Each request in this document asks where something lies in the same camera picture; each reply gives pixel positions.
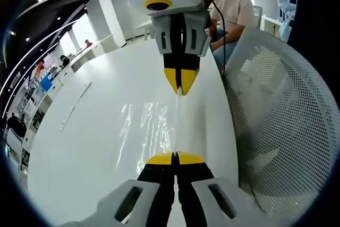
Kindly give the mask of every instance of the beige t-shirt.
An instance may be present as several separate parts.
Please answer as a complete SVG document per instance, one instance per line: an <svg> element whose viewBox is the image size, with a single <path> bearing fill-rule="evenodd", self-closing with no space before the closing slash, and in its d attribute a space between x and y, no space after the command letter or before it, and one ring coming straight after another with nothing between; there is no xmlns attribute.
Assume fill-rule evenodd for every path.
<svg viewBox="0 0 340 227"><path fill-rule="evenodd" d="M254 6L251 0L215 0L218 9L225 20L225 30L231 31L237 24L254 27ZM212 9L211 18L221 20L215 7Z"/></svg>

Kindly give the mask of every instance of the blue jeans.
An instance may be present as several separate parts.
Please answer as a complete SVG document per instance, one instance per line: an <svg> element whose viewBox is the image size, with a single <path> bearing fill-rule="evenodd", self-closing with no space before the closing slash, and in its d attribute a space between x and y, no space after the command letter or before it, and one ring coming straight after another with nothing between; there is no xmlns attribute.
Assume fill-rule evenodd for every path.
<svg viewBox="0 0 340 227"><path fill-rule="evenodd" d="M226 34L227 32L224 32L223 29L217 29L216 41L223 38ZM236 45L237 45L237 41L225 44L225 64L227 64L228 60L230 59L230 56L232 55ZM219 49L217 49L216 51L212 53L214 55L216 64L219 69L223 68L223 62L224 62L223 50L224 50L224 46L221 46Z"/></svg>

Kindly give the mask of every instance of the ceiling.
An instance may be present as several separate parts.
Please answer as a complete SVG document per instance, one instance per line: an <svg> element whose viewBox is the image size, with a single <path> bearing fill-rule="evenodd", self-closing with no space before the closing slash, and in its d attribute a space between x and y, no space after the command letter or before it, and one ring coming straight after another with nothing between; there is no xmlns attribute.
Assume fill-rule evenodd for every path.
<svg viewBox="0 0 340 227"><path fill-rule="evenodd" d="M7 34L4 41L4 56L7 68L2 70L2 81L0 81L0 84L3 84L4 79L17 65L18 61L22 59L34 45L62 25L66 24L66 20L68 20L67 22L74 21L86 13L86 10L81 8L80 11L69 20L69 17L74 14L75 10L84 5L87 1L89 0L51 0L43 1L37 5L38 0L21 0L18 4L16 15L13 15L12 24L7 27ZM33 5L37 6L27 11L25 14L19 15ZM69 29L71 29L71 26L63 29L59 34L60 38ZM55 36L51 36L40 44L19 65L18 71L23 74L26 71L24 66L30 66L49 48L50 45L56 43L58 40L58 37L55 38ZM9 95L2 95L2 102L6 102L8 97Z"/></svg>

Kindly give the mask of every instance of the glossy white tabletop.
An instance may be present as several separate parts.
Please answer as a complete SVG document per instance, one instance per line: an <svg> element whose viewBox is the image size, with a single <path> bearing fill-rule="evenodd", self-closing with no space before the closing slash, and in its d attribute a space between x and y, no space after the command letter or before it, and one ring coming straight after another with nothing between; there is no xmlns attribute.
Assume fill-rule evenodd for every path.
<svg viewBox="0 0 340 227"><path fill-rule="evenodd" d="M136 179L150 157L171 150L202 156L214 176L237 185L233 123L210 50L200 67L189 94L178 100L176 130L177 96L165 78L155 40L82 66L56 95L32 143L28 190L42 213L54 224L80 221L102 197ZM60 130L88 82L91 86Z"/></svg>

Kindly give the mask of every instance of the cable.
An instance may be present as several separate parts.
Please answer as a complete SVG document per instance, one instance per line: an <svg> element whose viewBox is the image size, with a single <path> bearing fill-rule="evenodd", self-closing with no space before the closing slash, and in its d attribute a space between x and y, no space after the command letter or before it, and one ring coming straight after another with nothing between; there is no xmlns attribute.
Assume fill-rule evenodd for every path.
<svg viewBox="0 0 340 227"><path fill-rule="evenodd" d="M225 21L224 21L224 17L223 14L221 13L221 11L218 9L217 5L215 4L215 2L212 3L214 5L214 7L216 8L216 10L218 11L219 15L221 15L221 19L222 19L222 24L223 24L223 31L225 32ZM224 77L225 74L225 35L223 35L223 71L222 71L222 77Z"/></svg>

